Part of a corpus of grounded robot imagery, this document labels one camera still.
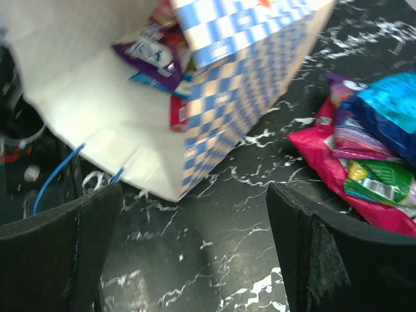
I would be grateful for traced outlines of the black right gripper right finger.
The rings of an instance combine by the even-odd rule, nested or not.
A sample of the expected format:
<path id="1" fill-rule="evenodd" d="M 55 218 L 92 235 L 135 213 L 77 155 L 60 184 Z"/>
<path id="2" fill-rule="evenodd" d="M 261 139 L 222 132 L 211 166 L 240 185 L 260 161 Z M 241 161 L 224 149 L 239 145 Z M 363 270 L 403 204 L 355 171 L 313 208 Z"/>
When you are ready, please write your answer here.
<path id="1" fill-rule="evenodd" d="M 414 311 L 415 239 L 271 185 L 266 206 L 291 311 Z"/>

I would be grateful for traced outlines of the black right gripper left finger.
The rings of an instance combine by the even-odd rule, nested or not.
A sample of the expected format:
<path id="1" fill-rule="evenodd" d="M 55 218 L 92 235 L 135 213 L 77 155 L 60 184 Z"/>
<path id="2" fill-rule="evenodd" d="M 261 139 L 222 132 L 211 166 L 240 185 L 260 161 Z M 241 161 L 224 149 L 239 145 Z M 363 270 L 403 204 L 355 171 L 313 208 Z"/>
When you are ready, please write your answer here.
<path id="1" fill-rule="evenodd" d="M 1 310 L 91 311 L 121 210 L 111 183 L 1 226 Z"/>

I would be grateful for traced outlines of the green Fox's candy bag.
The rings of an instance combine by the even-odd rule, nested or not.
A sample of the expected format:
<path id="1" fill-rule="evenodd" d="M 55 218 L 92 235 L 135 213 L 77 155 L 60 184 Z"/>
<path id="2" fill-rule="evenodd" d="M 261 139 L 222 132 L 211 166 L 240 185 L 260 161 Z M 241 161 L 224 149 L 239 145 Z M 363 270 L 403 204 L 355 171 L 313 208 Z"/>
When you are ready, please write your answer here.
<path id="1" fill-rule="evenodd" d="M 415 174 L 407 166 L 376 160 L 349 160 L 344 191 L 392 207 L 415 207 Z"/>

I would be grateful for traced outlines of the pink snack bag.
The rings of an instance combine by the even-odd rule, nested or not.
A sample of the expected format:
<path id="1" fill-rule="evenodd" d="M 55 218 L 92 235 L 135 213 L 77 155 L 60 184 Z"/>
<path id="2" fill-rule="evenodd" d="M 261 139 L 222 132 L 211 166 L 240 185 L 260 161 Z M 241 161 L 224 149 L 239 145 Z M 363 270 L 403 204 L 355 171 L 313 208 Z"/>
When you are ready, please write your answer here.
<path id="1" fill-rule="evenodd" d="M 414 237 L 415 222 L 399 209 L 345 194 L 347 171 L 339 159 L 332 157 L 334 110 L 331 99 L 327 98 L 316 115 L 314 126 L 289 134 L 289 141 L 329 189 L 351 205 L 369 224 Z"/>

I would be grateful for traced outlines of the purple Fox's candy bag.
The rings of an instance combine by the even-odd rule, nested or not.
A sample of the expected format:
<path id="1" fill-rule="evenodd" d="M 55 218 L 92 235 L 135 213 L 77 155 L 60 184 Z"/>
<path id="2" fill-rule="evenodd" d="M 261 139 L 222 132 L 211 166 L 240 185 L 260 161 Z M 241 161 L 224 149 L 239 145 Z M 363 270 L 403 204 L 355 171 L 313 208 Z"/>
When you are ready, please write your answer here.
<path id="1" fill-rule="evenodd" d="M 350 110 L 342 109 L 343 101 L 368 87 L 368 84 L 347 79 L 328 72 L 331 103 L 335 107 L 333 117 L 334 149 L 338 159 L 370 159 L 401 163 L 402 160 L 374 138 L 354 117 Z"/>

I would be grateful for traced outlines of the blue snack bag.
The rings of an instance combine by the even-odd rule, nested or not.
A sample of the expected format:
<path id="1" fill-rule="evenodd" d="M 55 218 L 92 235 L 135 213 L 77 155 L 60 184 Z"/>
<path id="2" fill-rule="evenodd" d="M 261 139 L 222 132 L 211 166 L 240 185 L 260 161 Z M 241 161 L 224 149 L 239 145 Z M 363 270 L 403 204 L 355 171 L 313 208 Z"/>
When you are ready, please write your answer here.
<path id="1" fill-rule="evenodd" d="M 341 103 L 392 152 L 415 166 L 415 72 L 386 76 Z"/>

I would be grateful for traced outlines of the small blue candy pack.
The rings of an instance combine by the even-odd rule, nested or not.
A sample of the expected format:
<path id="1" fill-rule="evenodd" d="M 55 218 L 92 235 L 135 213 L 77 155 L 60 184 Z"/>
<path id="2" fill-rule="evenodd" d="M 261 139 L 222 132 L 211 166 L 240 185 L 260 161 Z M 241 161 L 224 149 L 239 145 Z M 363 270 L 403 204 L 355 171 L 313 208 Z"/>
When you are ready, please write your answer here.
<path id="1" fill-rule="evenodd" d="M 173 96 L 177 96 L 181 99 L 189 99 L 191 96 L 191 82 L 192 82 L 193 76 L 189 73 L 185 73 L 182 76 L 182 80 L 180 84 L 177 86 L 177 88 L 174 91 L 169 91 L 164 85 L 157 82 L 155 79 L 152 79 L 148 75 L 144 73 L 136 73 L 135 75 L 131 76 L 129 78 L 129 81 L 141 83 L 143 85 L 148 85 L 153 88 L 156 88 L 157 90 L 167 92 Z"/>

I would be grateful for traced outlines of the blue checkered paper bag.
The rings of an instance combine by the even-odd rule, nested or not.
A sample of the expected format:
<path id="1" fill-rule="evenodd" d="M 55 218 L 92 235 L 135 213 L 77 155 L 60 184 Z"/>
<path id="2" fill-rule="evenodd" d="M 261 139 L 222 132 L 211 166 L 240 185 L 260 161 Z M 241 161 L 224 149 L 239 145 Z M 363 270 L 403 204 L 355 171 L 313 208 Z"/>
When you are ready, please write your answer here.
<path id="1" fill-rule="evenodd" d="M 176 202 L 283 95 L 334 1 L 173 1 L 196 66 L 188 131 L 167 92 L 129 81 L 111 49 L 136 40 L 155 1 L 2 1 L 23 96 L 63 142 L 124 182 Z"/>

